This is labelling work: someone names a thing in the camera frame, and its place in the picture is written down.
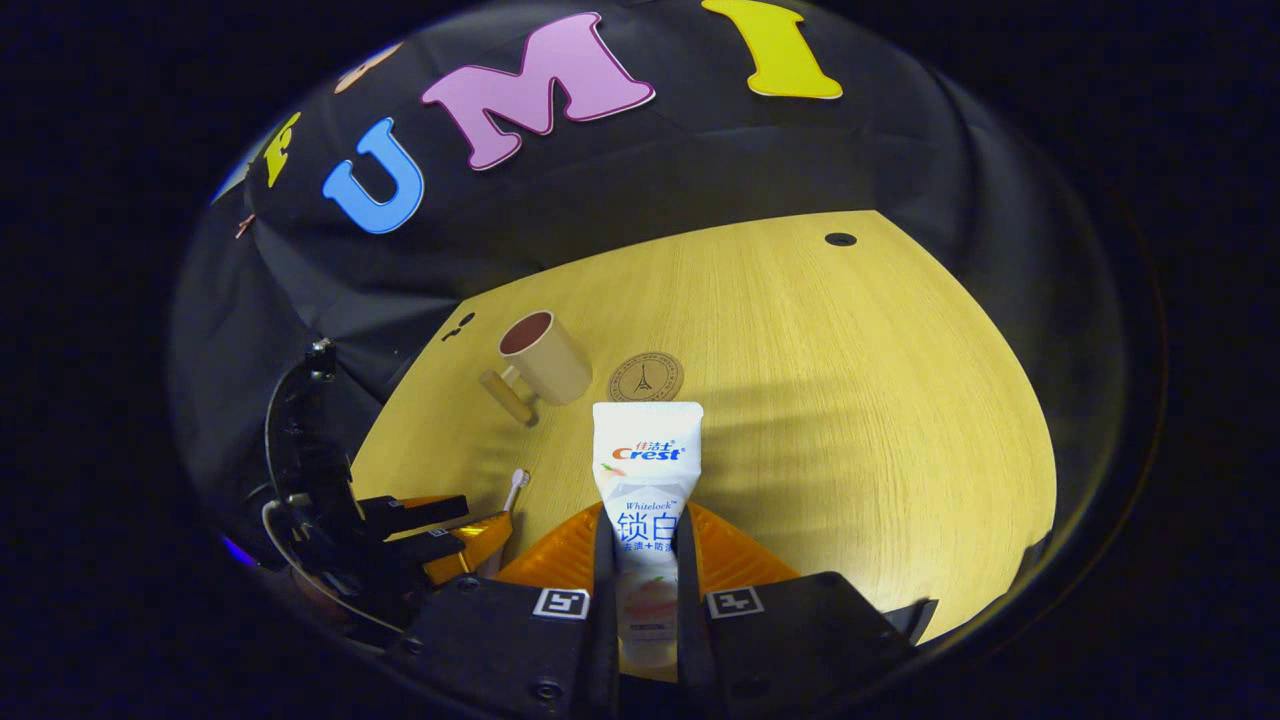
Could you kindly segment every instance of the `beige mug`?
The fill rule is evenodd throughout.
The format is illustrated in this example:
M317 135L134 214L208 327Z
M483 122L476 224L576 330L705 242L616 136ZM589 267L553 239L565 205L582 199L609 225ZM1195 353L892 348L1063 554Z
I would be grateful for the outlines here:
M516 320L498 342L498 354L508 368L500 375L485 370L480 384L521 423L532 420L534 410L511 389L516 378L525 378L538 397L552 405L568 405L591 384L590 363L550 310Z

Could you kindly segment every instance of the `letter m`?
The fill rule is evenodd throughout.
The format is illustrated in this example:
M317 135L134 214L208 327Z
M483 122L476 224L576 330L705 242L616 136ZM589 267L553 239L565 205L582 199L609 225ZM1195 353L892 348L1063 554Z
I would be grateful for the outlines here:
M520 150L520 135L502 132L490 115L550 135L554 123L552 88L568 95L564 117L595 120L653 100L653 86L637 82L595 32L598 13L561 18L530 33L520 74L466 65L444 76L422 94L422 104L439 102L471 143L468 164L486 170Z

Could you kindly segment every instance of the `white toothbrush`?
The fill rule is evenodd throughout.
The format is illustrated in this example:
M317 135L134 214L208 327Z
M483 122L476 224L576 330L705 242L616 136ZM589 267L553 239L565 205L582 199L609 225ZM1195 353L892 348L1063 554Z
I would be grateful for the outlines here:
M507 502L502 505L502 510L504 512L511 512L511 509L516 506L516 493L520 492L520 488L529 487L529 470L525 470L524 468L516 468L516 471L511 474L511 492L507 493ZM502 548L499 547L493 555L489 556L488 560L480 564L476 573L481 578L492 578L497 575L500 569Z

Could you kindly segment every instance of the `table surface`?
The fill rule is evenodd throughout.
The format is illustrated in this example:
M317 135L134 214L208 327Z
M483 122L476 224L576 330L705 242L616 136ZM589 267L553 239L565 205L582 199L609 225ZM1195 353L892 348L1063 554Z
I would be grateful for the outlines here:
M831 245L832 232L858 241ZM534 400L526 428L477 378L503 368L506 328L540 309L594 377L566 406ZM881 611L937 598L922 641L1005 593L1052 524L1053 454L1025 373L960 283L876 211L666 237L462 301L370 430L356 496L465 493L483 515L525 468L515 557L599 500L591 404L646 351L675 355L676 398L705 409L692 500L801 574L840 571Z

